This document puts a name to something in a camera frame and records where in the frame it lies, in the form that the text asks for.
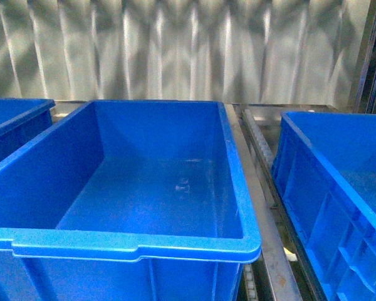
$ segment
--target reflective metal surface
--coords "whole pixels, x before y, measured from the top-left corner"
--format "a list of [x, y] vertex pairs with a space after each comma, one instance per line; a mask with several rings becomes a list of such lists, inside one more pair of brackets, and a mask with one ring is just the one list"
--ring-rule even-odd
[[366, 0], [0, 0], [0, 97], [347, 106]]
[[376, 114], [376, 0], [369, 6], [362, 44], [367, 47], [359, 52], [357, 67], [360, 70], [358, 86], [353, 85], [351, 97], [355, 99], [352, 111], [355, 113]]

